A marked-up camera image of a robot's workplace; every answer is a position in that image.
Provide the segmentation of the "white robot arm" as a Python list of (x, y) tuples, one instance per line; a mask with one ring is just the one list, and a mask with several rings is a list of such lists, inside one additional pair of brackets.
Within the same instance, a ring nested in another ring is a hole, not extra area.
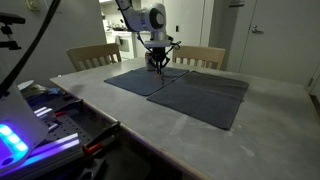
[(121, 12), (125, 25), (131, 32), (139, 34), (148, 31), (150, 39), (142, 45), (151, 53), (154, 62), (152, 66), (158, 74), (168, 64), (166, 48), (173, 45), (173, 38), (166, 32), (166, 10), (163, 4), (154, 3), (149, 7), (136, 10), (132, 0), (115, 0)]

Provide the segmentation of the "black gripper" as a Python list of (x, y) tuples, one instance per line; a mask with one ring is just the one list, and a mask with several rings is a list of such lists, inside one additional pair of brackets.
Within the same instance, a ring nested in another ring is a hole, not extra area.
[(155, 70), (157, 75), (162, 75), (164, 73), (164, 68), (168, 64), (170, 59), (167, 57), (164, 47), (155, 47), (151, 50), (150, 62), (155, 64)]

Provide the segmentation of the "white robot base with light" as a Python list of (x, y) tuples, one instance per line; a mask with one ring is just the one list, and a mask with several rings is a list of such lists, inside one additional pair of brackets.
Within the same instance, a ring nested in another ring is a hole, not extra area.
[(0, 173), (22, 164), (48, 134), (16, 83), (0, 98)]

